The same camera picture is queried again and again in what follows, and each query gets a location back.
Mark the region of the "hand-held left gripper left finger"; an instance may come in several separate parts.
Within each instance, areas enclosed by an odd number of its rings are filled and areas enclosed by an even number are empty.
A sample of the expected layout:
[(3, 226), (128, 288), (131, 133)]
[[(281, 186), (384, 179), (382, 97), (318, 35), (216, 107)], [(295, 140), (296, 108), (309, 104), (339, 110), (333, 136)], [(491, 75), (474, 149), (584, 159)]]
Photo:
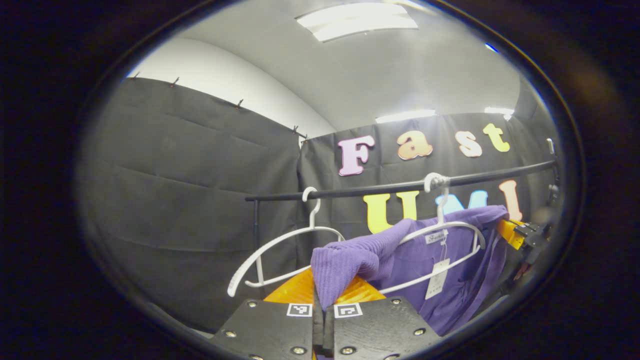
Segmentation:
[(244, 360), (316, 360), (322, 308), (306, 269), (263, 300), (247, 298), (210, 342)]

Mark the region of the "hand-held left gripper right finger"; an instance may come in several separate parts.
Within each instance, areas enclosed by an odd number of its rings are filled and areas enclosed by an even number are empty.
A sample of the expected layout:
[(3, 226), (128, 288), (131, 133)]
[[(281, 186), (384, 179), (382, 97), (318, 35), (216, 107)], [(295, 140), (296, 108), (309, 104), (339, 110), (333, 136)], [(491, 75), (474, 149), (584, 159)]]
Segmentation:
[(405, 297), (386, 297), (359, 276), (325, 312), (330, 360), (407, 360), (441, 339)]

